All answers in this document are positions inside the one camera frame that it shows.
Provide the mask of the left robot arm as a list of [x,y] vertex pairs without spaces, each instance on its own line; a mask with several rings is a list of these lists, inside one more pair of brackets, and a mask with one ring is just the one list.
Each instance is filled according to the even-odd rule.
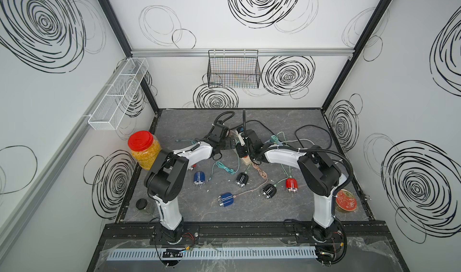
[[170,151],[162,149],[148,175],[144,186],[150,198],[155,200],[160,212],[160,223],[167,231],[176,231],[183,222],[177,197],[183,187],[189,167],[220,154],[222,142],[229,128],[223,120],[212,124],[211,130],[196,144]]

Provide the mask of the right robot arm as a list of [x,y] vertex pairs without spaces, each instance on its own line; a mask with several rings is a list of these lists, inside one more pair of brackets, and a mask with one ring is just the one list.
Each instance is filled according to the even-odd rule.
[[289,145],[262,143],[253,130],[238,129],[239,137],[251,160],[259,163],[287,165],[301,171],[309,189],[314,193],[313,223],[322,229],[328,229],[334,222],[333,198],[351,181],[353,169],[344,158],[347,174],[330,158],[343,155],[319,146],[311,148],[294,148]]

